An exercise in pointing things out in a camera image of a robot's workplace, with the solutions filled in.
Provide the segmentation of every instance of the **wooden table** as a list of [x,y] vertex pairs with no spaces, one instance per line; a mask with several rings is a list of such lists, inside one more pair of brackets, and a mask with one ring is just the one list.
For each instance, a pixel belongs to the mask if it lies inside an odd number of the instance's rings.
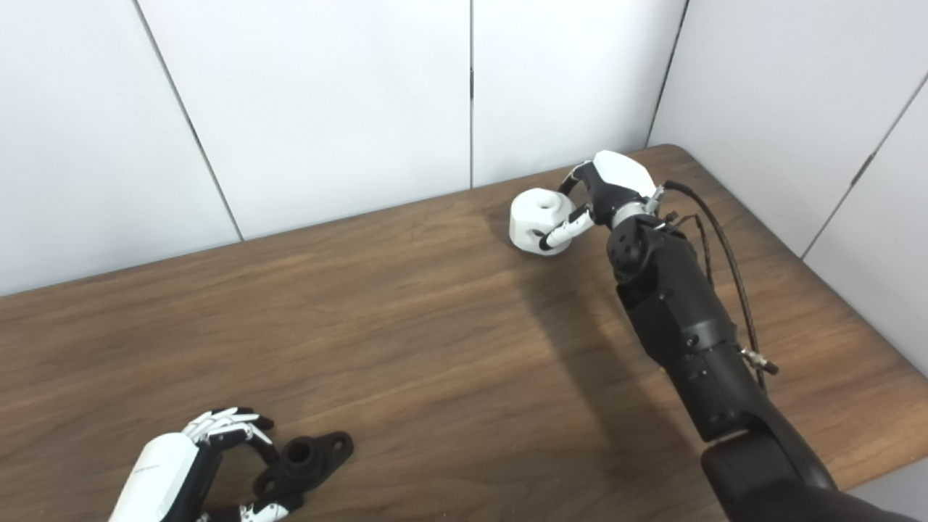
[[[928,455],[928,382],[686,152],[632,156],[718,213],[782,368],[771,395],[838,483]],[[248,405],[281,444],[354,436],[293,520],[719,520],[703,444],[616,302],[606,230],[554,258],[509,244],[512,198],[563,174],[0,299],[0,518],[105,520],[149,439]],[[261,469],[231,451],[209,504],[248,500]]]

